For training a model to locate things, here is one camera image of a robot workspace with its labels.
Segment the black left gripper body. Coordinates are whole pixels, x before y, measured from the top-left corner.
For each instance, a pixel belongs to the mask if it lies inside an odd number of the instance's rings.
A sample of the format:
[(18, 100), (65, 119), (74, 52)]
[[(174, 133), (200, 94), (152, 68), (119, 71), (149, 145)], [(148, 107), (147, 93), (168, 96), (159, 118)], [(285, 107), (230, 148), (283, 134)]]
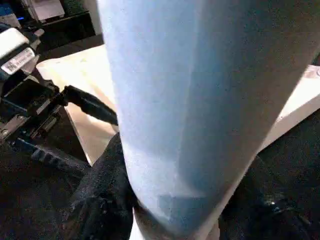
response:
[(59, 120), (64, 97), (52, 81), (39, 82), (23, 67), (35, 61), (32, 48), (0, 60), (0, 142), (23, 150), (42, 149), (39, 139)]

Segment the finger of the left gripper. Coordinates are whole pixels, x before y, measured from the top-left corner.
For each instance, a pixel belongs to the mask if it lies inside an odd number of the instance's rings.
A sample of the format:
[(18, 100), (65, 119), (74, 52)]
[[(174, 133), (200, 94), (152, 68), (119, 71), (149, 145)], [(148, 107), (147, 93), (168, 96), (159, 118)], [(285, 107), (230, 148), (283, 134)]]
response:
[(72, 103), (78, 106), (81, 111), (98, 120), (118, 125), (117, 114), (105, 103), (99, 100), (94, 95), (80, 90), (74, 86), (68, 85), (64, 87), (64, 102)]

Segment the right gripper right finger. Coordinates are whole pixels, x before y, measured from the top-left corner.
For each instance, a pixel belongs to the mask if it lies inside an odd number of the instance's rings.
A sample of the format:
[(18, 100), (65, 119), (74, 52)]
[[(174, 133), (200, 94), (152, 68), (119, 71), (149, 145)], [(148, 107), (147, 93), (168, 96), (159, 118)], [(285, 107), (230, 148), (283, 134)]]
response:
[(223, 240), (318, 240), (320, 154), (261, 151), (219, 218)]

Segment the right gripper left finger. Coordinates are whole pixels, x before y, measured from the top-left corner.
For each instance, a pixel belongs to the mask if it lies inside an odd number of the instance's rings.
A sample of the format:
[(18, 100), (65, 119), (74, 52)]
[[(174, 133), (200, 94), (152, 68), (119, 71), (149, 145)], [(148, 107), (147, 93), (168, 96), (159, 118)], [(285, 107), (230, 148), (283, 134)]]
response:
[(128, 240), (136, 202), (117, 133), (71, 197), (71, 239)]

